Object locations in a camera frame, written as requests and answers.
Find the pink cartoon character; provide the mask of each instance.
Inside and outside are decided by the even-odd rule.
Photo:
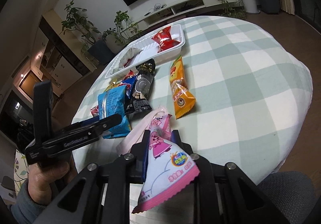
[[[158,130],[154,130],[150,133],[150,145],[149,149],[153,148],[153,155],[156,159],[161,156],[164,152],[171,149],[171,144],[164,142],[164,139],[159,137],[161,135]]]

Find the person's arm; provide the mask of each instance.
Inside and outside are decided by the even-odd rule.
[[[77,175],[73,159],[46,168],[38,164],[29,166],[29,177],[22,184],[17,203],[10,207],[11,213],[19,224],[31,224],[51,202],[50,183],[64,177],[69,183]]]

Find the black snack bag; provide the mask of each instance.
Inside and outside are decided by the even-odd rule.
[[[138,74],[130,94],[130,99],[125,101],[126,114],[151,110],[147,98],[155,76],[155,61],[154,59],[149,59],[145,63],[136,66],[136,69]]]

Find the hand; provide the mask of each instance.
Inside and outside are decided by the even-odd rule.
[[[29,195],[37,204],[48,205],[51,202],[50,183],[62,177],[66,183],[69,183],[76,175],[73,157],[70,159],[70,164],[65,161],[46,168],[40,168],[38,163],[32,164],[29,166]]]

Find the floral cushion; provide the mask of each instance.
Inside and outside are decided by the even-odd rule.
[[[29,170],[26,156],[16,150],[16,158],[14,160],[14,188],[18,195],[21,185],[28,178]]]

